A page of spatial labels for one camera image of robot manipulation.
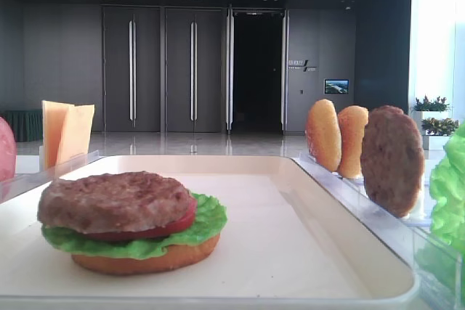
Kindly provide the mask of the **orange cheese slice front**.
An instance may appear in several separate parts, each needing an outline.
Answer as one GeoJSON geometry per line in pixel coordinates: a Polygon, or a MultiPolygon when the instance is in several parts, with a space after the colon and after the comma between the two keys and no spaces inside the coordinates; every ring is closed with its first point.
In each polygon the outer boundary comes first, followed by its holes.
{"type": "Polygon", "coordinates": [[[93,117],[94,105],[73,106],[66,112],[57,150],[57,165],[88,153],[93,117]]]}

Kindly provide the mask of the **orange cheese slice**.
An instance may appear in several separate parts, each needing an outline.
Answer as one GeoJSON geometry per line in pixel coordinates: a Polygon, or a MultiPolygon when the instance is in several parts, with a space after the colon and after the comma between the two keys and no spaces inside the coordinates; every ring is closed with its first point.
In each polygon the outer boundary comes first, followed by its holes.
{"type": "Polygon", "coordinates": [[[61,140],[62,125],[65,116],[73,104],[43,100],[43,156],[44,169],[51,168],[57,161],[57,152],[61,140]]]}
{"type": "Polygon", "coordinates": [[[57,150],[57,165],[88,153],[93,117],[94,105],[73,106],[66,112],[57,150]]]}

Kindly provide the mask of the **green lettuce leaf on stack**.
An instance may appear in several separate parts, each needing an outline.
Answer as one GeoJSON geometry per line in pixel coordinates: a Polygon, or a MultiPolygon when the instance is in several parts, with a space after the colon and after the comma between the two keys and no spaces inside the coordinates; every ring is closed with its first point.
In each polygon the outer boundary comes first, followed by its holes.
{"type": "Polygon", "coordinates": [[[41,233],[53,248],[74,255],[137,260],[161,257],[168,253],[168,247],[171,245],[198,246],[219,234],[225,227],[226,208],[216,197],[196,193],[193,197],[198,205],[192,226],[168,237],[105,242],[90,240],[72,229],[46,226],[41,227],[41,233]]]}

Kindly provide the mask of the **red tomato slice on stack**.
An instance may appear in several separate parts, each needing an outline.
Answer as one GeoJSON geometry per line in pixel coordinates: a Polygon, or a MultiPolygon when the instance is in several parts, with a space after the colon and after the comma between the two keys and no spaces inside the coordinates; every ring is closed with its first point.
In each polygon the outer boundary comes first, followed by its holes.
{"type": "Polygon", "coordinates": [[[84,234],[84,236],[91,240],[105,242],[122,242],[167,237],[171,234],[185,231],[193,225],[193,222],[195,221],[197,205],[197,200],[192,197],[186,214],[179,220],[168,223],[164,227],[156,227],[140,232],[104,232],[84,234]]]}

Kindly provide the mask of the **brown meat patty on stack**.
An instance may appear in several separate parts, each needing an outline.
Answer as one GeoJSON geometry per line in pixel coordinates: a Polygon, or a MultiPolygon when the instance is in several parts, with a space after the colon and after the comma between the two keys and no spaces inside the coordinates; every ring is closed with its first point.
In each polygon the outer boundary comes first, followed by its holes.
{"type": "Polygon", "coordinates": [[[192,200],[176,179],[146,171],[57,179],[41,193],[37,219],[84,234],[142,232],[179,220],[192,200]]]}

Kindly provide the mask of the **standing brown meat patty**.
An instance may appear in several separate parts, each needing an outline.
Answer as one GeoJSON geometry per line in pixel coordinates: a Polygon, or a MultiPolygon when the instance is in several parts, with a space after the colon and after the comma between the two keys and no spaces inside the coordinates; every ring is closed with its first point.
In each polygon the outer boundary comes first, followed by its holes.
{"type": "Polygon", "coordinates": [[[419,198],[425,166],[415,121],[391,105],[370,111],[360,164],[368,197],[395,217],[408,215],[419,198]]]}

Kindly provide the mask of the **orange cheese slice rear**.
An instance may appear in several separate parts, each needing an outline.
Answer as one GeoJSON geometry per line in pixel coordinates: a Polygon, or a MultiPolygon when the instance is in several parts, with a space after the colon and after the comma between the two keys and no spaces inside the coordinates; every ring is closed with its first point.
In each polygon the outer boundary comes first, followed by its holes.
{"type": "Polygon", "coordinates": [[[43,156],[44,169],[51,168],[57,161],[57,152],[61,140],[62,125],[65,116],[73,104],[43,100],[43,156]]]}

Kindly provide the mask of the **red tomato slice standing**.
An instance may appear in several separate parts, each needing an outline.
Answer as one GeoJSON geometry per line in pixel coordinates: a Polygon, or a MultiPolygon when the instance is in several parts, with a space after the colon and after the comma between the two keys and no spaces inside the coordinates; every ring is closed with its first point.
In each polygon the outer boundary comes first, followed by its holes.
{"type": "Polygon", "coordinates": [[[5,181],[15,175],[17,148],[14,134],[3,118],[1,118],[0,132],[0,177],[1,181],[5,181]]]}

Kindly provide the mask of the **standing green lettuce leaf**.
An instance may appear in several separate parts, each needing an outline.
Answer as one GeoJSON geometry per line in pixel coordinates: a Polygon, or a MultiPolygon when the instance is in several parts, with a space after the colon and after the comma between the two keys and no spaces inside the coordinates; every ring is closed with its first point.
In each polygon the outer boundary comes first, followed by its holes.
{"type": "MultiPolygon", "coordinates": [[[[445,157],[432,170],[429,193],[436,200],[432,210],[431,233],[443,243],[464,254],[464,125],[444,146],[445,157]]],[[[437,245],[426,245],[417,263],[453,289],[456,286],[456,260],[441,254],[437,245]]]]}

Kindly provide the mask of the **bun slice far right rear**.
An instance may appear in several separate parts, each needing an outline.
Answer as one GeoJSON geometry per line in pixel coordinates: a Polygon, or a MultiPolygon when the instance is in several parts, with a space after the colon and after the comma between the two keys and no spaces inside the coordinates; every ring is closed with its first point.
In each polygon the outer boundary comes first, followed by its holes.
{"type": "Polygon", "coordinates": [[[330,172],[341,161],[341,132],[333,102],[318,100],[309,110],[306,137],[310,155],[330,172]]]}

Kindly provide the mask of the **cream rectangular tray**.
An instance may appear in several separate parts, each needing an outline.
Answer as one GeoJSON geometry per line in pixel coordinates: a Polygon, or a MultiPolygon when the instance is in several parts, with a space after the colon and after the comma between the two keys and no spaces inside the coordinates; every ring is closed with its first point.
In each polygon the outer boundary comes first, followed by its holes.
{"type": "Polygon", "coordinates": [[[121,155],[68,174],[150,171],[227,209],[204,261],[162,274],[82,269],[41,236],[41,187],[1,204],[3,309],[407,309],[412,268],[296,162],[272,156],[121,155]]]}

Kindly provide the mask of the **bottom bun slice on tray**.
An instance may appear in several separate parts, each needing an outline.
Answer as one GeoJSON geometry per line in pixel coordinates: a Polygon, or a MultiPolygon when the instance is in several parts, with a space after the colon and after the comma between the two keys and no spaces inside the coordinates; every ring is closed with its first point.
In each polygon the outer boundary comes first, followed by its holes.
{"type": "Polygon", "coordinates": [[[217,246],[219,238],[220,234],[217,234],[195,246],[169,245],[167,252],[163,256],[142,260],[74,254],[71,255],[71,258],[79,266],[100,274],[128,276],[170,272],[196,264],[209,257],[217,246]]]}

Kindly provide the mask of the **flower planter box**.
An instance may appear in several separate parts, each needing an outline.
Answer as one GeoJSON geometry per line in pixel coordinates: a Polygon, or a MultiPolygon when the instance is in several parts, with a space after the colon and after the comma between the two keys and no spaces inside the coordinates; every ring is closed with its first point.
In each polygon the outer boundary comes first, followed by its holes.
{"type": "Polygon", "coordinates": [[[459,121],[450,117],[449,109],[446,97],[416,98],[412,116],[421,133],[425,150],[441,150],[459,127],[459,121]]]}

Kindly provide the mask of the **green draped table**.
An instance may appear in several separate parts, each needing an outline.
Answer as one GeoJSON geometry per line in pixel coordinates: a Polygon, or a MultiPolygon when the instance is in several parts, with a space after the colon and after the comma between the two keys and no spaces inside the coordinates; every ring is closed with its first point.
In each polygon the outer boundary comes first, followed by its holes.
{"type": "Polygon", "coordinates": [[[42,110],[2,110],[1,117],[10,125],[16,142],[43,138],[42,110]]]}

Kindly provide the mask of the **wall display screen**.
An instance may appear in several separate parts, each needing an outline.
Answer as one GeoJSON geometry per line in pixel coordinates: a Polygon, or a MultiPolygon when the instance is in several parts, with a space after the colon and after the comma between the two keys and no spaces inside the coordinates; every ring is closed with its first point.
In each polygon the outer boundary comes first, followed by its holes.
{"type": "Polygon", "coordinates": [[[347,79],[325,79],[324,80],[325,94],[348,94],[349,81],[347,79]]]}

